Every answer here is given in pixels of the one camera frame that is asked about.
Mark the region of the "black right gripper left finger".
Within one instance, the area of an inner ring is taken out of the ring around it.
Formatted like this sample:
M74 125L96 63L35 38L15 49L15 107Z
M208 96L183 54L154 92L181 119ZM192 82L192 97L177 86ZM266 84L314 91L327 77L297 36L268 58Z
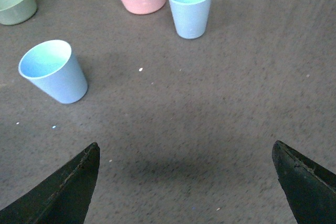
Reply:
M1 223L84 223L96 186L96 142L1 210Z

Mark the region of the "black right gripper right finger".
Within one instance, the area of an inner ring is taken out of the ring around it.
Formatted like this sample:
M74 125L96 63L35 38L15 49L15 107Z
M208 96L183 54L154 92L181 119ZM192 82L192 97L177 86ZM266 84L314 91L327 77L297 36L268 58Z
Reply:
M335 174L282 141L272 148L278 181L297 223L335 223Z

